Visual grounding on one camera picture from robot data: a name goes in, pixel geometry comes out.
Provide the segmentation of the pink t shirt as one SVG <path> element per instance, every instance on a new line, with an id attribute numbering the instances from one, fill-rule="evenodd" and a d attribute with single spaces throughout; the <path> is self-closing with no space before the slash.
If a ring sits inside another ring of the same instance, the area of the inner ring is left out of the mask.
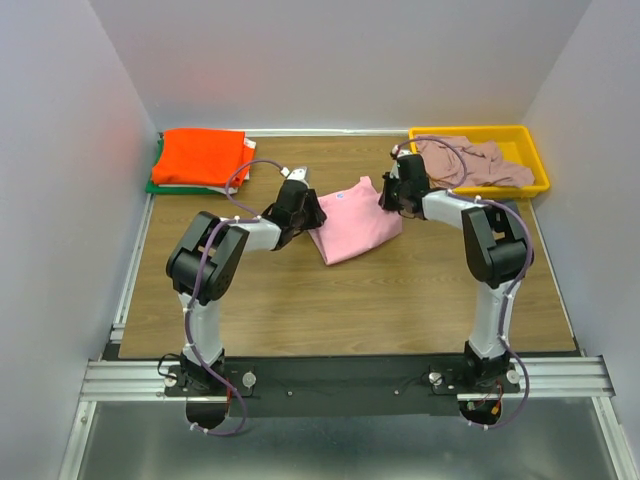
<path id="1" fill-rule="evenodd" d="M 401 216 L 383 210 L 379 198 L 369 176 L 318 198 L 326 220 L 309 234 L 327 266 L 367 253 L 402 233 Z"/>

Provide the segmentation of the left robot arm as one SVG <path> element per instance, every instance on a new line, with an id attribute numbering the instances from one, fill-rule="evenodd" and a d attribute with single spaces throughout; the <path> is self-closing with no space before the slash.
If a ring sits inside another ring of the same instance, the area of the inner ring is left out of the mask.
<path id="1" fill-rule="evenodd" d="M 224 355 L 220 300 L 242 255 L 280 250 L 326 219 L 315 190 L 297 178 L 285 179 L 275 202 L 251 219 L 221 218 L 205 211 L 194 217 L 166 264 L 185 317 L 181 372 L 170 373 L 170 378 L 201 395 L 220 387 Z"/>

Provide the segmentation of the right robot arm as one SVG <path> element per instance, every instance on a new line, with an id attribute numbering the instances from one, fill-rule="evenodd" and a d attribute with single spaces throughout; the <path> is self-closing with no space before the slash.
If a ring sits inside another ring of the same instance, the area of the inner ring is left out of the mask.
<path id="1" fill-rule="evenodd" d="M 530 232 L 513 203 L 432 187 L 417 154 L 395 153 L 392 159 L 394 166 L 383 174 L 380 207 L 462 231 L 467 267 L 478 290 L 460 379 L 467 389 L 483 391 L 509 369 L 515 297 L 534 259 Z"/>

